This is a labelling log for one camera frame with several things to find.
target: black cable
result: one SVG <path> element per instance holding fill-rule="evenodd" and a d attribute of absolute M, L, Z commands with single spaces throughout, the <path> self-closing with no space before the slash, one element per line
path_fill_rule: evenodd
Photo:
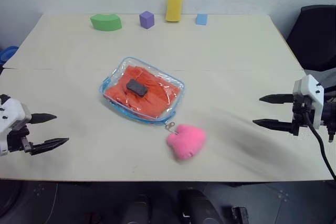
<path fill-rule="evenodd" d="M 322 158 L 325 162 L 325 165 L 327 166 L 332 178 L 336 181 L 336 176 L 335 176 L 335 173 L 334 171 L 332 170 L 329 162 L 328 162 L 328 159 L 326 157 L 326 153 L 324 152 L 324 144 L 323 144 L 323 140 L 321 138 L 321 136 L 319 135 L 319 133 L 317 133 L 317 131 L 315 130 L 313 124 L 311 123 L 310 119 L 309 119 L 309 114 L 308 112 L 305 112 L 303 113 L 303 118 L 306 122 L 306 124 L 308 125 L 309 129 L 311 130 L 311 132 L 314 134 L 314 136 L 317 138 L 317 141 L 319 142 L 320 144 L 320 149 L 321 149 L 321 155 L 322 155 Z"/>

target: pink fuzzy keychain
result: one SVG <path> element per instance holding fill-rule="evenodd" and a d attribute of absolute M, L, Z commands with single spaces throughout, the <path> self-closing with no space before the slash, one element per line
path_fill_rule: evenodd
<path fill-rule="evenodd" d="M 174 132 L 170 130 L 174 125 L 174 122 L 165 125 L 165 128 L 172 132 L 167 139 L 168 145 L 180 159 L 187 159 L 195 156 L 205 143 L 205 132 L 200 128 L 186 124 L 180 124 Z"/>

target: dark floor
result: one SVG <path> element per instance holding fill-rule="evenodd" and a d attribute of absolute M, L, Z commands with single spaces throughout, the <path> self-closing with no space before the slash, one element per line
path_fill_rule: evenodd
<path fill-rule="evenodd" d="M 103 223 L 118 223 L 127 204 L 139 193 L 153 201 L 152 223 L 175 223 L 179 189 L 195 188 L 223 207 L 246 207 L 250 224 L 329 224 L 336 216 L 336 184 L 325 182 L 268 183 L 230 187 L 223 183 L 92 183 L 58 184 L 49 224 L 88 224 L 91 212 Z M 18 205 L 0 224 L 44 224 L 55 196 L 56 183 L 27 182 Z"/>

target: table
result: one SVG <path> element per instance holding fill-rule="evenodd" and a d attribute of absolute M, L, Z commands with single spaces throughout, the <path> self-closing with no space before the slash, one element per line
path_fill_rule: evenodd
<path fill-rule="evenodd" d="M 64 181 L 264 182 L 330 179 L 318 143 L 258 127 L 253 119 L 291 120 L 291 105 L 258 101 L 291 92 L 304 76 L 268 16 L 194 15 L 140 27 L 138 15 L 120 15 L 114 32 L 90 27 L 90 15 L 45 15 L 6 65 L 2 93 L 57 119 L 30 125 L 34 143 L 70 137 L 36 156 L 1 157 L 0 177 Z M 187 161 L 174 158 L 162 126 L 130 121 L 115 113 L 98 87 L 122 58 L 136 56 L 183 80 L 186 93 L 173 121 L 202 127 L 207 142 Z M 319 133 L 327 140 L 325 128 Z M 336 167 L 334 145 L 325 142 Z"/>

